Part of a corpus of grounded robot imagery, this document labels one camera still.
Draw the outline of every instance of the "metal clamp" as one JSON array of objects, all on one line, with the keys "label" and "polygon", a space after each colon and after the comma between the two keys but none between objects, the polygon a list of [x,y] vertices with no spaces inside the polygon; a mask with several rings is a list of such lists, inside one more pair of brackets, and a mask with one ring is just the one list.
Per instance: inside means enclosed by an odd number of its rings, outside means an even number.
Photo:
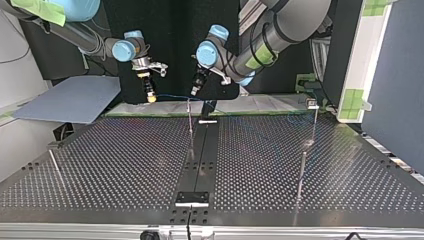
[{"label": "metal clamp", "polygon": [[141,71],[150,69],[160,74],[161,77],[165,77],[167,74],[168,65],[160,62],[150,62],[150,57],[142,57],[132,60],[133,70]]},{"label": "metal clamp", "polygon": [[223,73],[219,69],[217,69],[215,67],[209,68],[208,66],[205,66],[205,65],[201,64],[200,62],[199,62],[199,65],[202,66],[203,68],[206,68],[206,69],[210,70],[211,72],[214,72],[214,73],[218,74],[219,76],[221,76],[222,77],[221,85],[227,86],[227,85],[231,84],[231,78],[228,77],[227,75],[225,75],[225,73]]}]

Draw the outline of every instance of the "gray panel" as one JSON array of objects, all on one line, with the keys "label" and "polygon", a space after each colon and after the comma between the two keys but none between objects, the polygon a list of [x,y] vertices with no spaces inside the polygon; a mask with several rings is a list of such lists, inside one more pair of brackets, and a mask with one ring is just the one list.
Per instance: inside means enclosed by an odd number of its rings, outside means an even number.
[{"label": "gray panel", "polygon": [[100,121],[56,152],[60,172],[45,160],[4,182],[0,221],[170,223],[191,143],[186,123]]},{"label": "gray panel", "polygon": [[365,113],[363,129],[424,173],[424,1],[393,4]]},{"label": "gray panel", "polygon": [[72,77],[17,110],[13,117],[90,124],[120,90],[116,77]]},{"label": "gray panel", "polygon": [[333,119],[221,118],[217,155],[210,225],[424,227],[424,186]]}]

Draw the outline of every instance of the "metal bracket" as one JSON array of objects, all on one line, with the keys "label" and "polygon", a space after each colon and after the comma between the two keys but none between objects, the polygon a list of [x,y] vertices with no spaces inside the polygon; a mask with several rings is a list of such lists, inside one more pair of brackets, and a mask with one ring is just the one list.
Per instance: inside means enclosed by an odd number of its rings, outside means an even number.
[{"label": "metal bracket", "polygon": [[165,77],[167,74],[168,65],[160,62],[150,62],[150,57],[142,57],[132,60],[133,70],[152,70],[160,74],[161,77]]},{"label": "metal bracket", "polygon": [[179,192],[176,207],[209,207],[208,192]]},{"label": "metal bracket", "polygon": [[221,76],[222,77],[221,85],[227,86],[227,85],[231,84],[231,78],[228,77],[227,75],[225,75],[225,73],[218,70],[217,68],[215,68],[215,67],[209,68],[208,66],[205,66],[201,63],[199,63],[199,65],[202,66],[203,68],[206,68],[206,69],[210,70],[211,72],[214,72],[214,73],[218,74],[219,76]]}]

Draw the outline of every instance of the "white wall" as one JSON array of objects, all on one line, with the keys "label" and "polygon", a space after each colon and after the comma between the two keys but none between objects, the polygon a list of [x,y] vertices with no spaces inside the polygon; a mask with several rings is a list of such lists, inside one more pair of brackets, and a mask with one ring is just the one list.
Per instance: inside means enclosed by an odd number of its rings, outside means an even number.
[{"label": "white wall", "polygon": [[[17,19],[7,16],[21,31]],[[27,48],[26,41],[16,33],[4,19],[4,15],[0,13],[0,62],[22,56]],[[46,90],[47,84],[31,53],[19,61],[0,64],[0,109],[37,96]]]},{"label": "white wall", "polygon": [[0,127],[0,182],[46,152],[59,123],[14,120]]},{"label": "white wall", "polygon": [[[17,19],[8,17],[22,31]],[[0,62],[22,56],[27,48],[26,41],[0,12]],[[47,144],[54,141],[52,131],[59,123],[18,120],[3,115],[47,89],[47,82],[42,79],[31,53],[16,62],[0,63],[0,182],[42,155]]]}]

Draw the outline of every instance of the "blue joint cap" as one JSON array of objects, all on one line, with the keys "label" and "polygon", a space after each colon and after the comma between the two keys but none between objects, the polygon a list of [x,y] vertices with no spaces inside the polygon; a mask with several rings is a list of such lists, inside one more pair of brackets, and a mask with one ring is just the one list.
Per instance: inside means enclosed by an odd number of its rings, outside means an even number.
[{"label": "blue joint cap", "polygon": [[120,40],[113,45],[112,54],[116,60],[120,62],[128,62],[135,58],[136,49],[131,42]]},{"label": "blue joint cap", "polygon": [[230,35],[230,32],[228,32],[228,30],[221,25],[212,25],[211,29],[209,30],[209,33],[219,38],[222,38],[225,41],[227,41],[228,36]]},{"label": "blue joint cap", "polygon": [[130,31],[124,33],[125,39],[127,38],[143,38],[143,33],[140,30]]},{"label": "blue joint cap", "polygon": [[247,85],[250,84],[250,82],[252,82],[253,78],[255,78],[256,72],[251,72],[249,74],[249,77],[241,80],[240,82],[238,82],[238,84],[240,84],[242,87],[246,87]]},{"label": "blue joint cap", "polygon": [[197,48],[196,58],[199,63],[212,67],[218,61],[218,49],[213,43],[204,41]]}]

